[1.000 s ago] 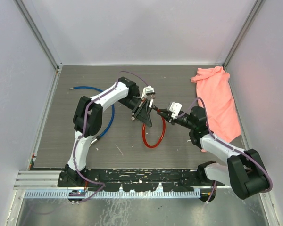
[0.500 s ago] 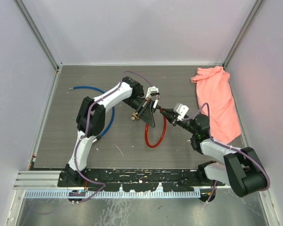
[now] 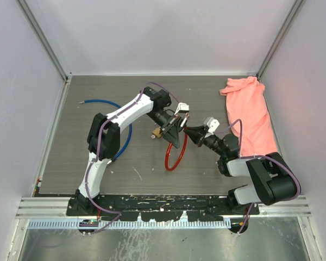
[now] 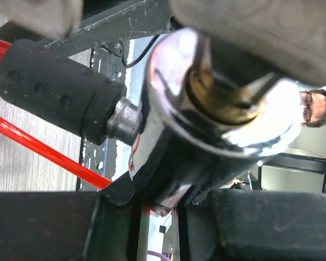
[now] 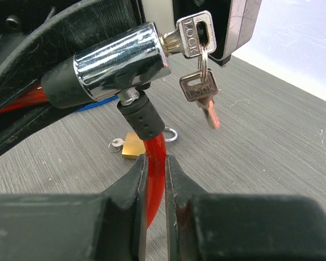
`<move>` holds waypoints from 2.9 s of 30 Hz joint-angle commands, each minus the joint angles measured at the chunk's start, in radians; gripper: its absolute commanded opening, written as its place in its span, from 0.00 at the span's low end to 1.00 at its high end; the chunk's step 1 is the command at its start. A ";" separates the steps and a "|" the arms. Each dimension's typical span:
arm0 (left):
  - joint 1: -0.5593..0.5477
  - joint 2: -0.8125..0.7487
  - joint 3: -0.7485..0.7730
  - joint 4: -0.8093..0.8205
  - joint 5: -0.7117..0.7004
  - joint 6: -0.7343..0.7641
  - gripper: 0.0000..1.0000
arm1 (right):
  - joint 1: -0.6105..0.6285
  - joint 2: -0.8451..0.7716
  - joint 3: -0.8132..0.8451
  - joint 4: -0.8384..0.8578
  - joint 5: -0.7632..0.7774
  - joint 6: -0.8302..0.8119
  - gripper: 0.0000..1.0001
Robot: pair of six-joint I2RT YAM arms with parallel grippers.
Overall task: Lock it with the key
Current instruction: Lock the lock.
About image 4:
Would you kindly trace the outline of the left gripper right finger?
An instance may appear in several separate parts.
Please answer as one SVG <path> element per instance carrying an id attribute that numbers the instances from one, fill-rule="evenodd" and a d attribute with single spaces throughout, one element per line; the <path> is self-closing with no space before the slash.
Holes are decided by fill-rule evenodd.
<path id="1" fill-rule="evenodd" d="M 326 260 L 326 194 L 222 189 L 178 218 L 181 260 Z"/>

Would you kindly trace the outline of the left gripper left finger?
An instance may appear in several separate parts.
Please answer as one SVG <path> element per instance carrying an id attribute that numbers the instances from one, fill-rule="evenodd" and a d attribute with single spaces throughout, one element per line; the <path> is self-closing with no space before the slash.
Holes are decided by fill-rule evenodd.
<path id="1" fill-rule="evenodd" d="M 139 260 L 133 196 L 128 175 L 98 192 L 0 192 L 0 260 Z"/>

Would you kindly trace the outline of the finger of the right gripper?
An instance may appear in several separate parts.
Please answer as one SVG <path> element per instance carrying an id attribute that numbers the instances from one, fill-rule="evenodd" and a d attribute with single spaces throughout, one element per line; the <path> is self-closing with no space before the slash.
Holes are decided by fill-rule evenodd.
<path id="1" fill-rule="evenodd" d="M 169 1 L 125 1 L 85 19 L 69 37 L 44 39 L 43 45 L 69 57 L 93 47 L 166 34 L 176 29 Z"/>

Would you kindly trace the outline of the red cable lock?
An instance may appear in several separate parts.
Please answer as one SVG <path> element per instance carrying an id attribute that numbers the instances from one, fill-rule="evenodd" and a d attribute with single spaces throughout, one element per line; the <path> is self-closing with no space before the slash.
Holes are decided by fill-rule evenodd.
<path id="1" fill-rule="evenodd" d="M 75 135 L 85 136 L 86 109 L 101 80 L 36 42 L 0 40 L 0 97 Z M 287 149 L 301 113 L 298 87 L 275 67 L 183 28 L 153 48 L 139 105 L 120 96 L 108 131 L 131 146 L 135 191 L 174 208 Z"/>

